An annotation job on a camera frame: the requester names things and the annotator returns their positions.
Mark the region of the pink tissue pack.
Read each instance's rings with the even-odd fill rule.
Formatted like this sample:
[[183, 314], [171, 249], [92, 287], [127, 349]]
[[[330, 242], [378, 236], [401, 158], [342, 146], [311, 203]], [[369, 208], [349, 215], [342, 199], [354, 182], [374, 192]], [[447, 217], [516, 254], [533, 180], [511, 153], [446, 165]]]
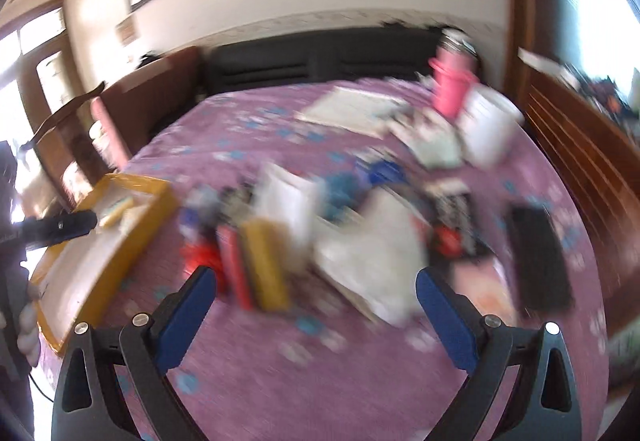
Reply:
[[503, 266], [495, 256], [461, 260], [450, 268], [454, 291], [467, 297], [482, 315], [494, 314], [509, 326], [518, 323]]

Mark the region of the red plastic bag bundle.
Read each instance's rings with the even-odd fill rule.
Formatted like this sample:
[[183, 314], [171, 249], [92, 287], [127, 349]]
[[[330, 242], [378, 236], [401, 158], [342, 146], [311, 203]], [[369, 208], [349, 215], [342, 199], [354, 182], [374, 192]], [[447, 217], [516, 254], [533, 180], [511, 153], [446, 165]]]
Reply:
[[227, 291], [227, 279], [217, 246], [211, 243], [184, 244], [181, 248], [181, 257], [183, 276], [186, 279], [198, 267], [204, 265], [214, 271], [218, 293], [224, 294]]

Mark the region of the black crab print packet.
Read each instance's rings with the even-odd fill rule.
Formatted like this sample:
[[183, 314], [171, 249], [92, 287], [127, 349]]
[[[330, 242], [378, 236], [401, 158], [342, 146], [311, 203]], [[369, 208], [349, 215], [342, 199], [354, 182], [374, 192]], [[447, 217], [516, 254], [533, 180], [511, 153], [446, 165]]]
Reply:
[[449, 178], [425, 185], [434, 211], [433, 245], [447, 260], [473, 258], [480, 253], [474, 201], [469, 187]]

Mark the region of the white cloth bag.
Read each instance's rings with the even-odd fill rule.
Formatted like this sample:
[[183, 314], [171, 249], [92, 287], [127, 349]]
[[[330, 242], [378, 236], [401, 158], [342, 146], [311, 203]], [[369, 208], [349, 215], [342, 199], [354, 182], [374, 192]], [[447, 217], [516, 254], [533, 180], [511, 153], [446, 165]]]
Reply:
[[416, 276], [428, 263], [431, 224], [408, 199], [375, 187], [343, 220], [314, 220], [314, 264], [372, 321], [405, 326], [420, 311]]

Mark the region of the bag of coloured foam strips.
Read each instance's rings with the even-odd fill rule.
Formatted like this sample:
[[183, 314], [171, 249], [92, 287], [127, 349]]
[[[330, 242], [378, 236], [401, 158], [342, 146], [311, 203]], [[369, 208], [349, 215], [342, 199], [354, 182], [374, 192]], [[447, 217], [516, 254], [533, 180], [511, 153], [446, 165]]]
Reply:
[[277, 224], [264, 218], [221, 224], [217, 242], [224, 276], [241, 309], [268, 313], [291, 309]]

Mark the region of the blue Vinda tissue pack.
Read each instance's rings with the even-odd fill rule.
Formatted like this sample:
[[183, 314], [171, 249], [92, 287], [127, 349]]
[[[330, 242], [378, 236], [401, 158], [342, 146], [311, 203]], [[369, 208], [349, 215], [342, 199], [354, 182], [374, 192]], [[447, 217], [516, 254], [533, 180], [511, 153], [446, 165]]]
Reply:
[[356, 178], [360, 190], [371, 190], [377, 186], [407, 184], [404, 167], [396, 160], [358, 158], [355, 162]]

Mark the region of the blue towel bundle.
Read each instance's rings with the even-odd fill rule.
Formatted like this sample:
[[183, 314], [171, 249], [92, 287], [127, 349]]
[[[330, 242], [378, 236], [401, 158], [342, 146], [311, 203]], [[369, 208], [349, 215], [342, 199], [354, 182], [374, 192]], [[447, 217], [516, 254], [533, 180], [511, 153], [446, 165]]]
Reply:
[[344, 171], [325, 176], [321, 216], [330, 222], [341, 219], [346, 209], [355, 210], [361, 200], [362, 187], [355, 173]]

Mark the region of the red white tissue pack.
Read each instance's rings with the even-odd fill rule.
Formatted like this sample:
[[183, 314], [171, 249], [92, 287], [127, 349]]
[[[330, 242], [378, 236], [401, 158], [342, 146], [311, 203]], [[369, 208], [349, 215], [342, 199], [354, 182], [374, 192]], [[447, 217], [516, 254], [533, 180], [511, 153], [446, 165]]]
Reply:
[[265, 164], [258, 175], [254, 213], [279, 227], [284, 265], [293, 274], [304, 273], [309, 262], [321, 185], [277, 164]]

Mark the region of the dark wooden chair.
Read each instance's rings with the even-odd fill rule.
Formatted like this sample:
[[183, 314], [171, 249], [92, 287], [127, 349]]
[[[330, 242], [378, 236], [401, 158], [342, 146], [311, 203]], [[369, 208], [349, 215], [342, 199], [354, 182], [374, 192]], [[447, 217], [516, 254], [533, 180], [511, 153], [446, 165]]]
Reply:
[[108, 167], [108, 164], [96, 146], [93, 145], [89, 132], [82, 127], [79, 117], [77, 116], [77, 112], [82, 106], [94, 98], [100, 97], [104, 90], [105, 82], [102, 81], [99, 86], [96, 86], [93, 90], [73, 97], [54, 114], [44, 120], [32, 138], [18, 149], [18, 157], [20, 158], [23, 158], [30, 150], [35, 152], [44, 175], [51, 183], [56, 198], [58, 198], [61, 207], [66, 212], [74, 211], [77, 202], [73, 200], [68, 190], [64, 187], [62, 179], [57, 178], [46, 165], [46, 162], [39, 152], [38, 144], [51, 132], [58, 132], [58, 134], [61, 135], [63, 144], [70, 152], [73, 161], [76, 162], [79, 170], [85, 175], [85, 178], [91, 186], [95, 186], [107, 173], [113, 173], [115, 169]]

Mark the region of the black smartphone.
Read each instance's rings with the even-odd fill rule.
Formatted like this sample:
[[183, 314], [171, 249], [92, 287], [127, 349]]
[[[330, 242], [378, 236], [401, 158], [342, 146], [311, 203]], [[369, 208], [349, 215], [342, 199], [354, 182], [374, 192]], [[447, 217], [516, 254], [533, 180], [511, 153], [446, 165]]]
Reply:
[[561, 243], [548, 211], [515, 204], [506, 210], [518, 299], [523, 311], [559, 313], [574, 302]]

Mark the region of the white green work glove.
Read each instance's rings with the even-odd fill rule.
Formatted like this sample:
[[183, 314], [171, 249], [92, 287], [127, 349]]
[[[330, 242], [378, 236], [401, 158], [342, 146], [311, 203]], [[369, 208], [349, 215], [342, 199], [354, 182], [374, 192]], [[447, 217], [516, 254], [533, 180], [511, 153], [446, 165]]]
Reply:
[[454, 126], [433, 109], [416, 109], [411, 116], [398, 115], [387, 128], [426, 170], [454, 169], [463, 164]]

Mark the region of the white plastic tub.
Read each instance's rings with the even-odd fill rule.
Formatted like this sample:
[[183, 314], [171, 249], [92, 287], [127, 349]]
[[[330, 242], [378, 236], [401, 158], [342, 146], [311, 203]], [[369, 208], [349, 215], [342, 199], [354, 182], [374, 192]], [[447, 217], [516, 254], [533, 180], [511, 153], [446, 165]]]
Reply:
[[505, 95], [484, 84], [473, 86], [457, 121], [465, 159], [488, 170], [506, 158], [524, 115]]

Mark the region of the black leather sofa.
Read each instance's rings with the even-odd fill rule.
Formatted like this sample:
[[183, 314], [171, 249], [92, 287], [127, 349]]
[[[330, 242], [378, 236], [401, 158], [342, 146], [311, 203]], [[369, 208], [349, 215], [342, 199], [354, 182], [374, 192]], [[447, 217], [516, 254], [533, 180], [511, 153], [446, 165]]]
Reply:
[[203, 66], [207, 93], [335, 80], [414, 80], [432, 72], [446, 25], [398, 22], [282, 34], [217, 46]]

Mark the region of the white paper booklet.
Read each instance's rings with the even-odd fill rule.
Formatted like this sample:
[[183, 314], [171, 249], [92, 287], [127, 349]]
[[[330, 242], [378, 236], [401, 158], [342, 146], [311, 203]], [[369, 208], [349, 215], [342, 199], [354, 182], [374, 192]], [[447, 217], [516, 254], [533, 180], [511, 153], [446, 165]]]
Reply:
[[296, 112], [298, 121], [384, 138], [388, 123], [411, 105], [401, 97], [334, 86], [317, 101]]

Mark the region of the pink water bottle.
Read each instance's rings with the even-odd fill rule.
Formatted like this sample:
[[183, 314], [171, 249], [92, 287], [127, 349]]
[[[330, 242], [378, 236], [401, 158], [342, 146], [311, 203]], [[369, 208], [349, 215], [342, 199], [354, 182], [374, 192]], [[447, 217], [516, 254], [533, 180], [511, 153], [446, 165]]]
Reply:
[[466, 96], [478, 83], [477, 52], [470, 37], [462, 30], [444, 28], [436, 55], [428, 63], [436, 82], [434, 109], [445, 118], [457, 118]]

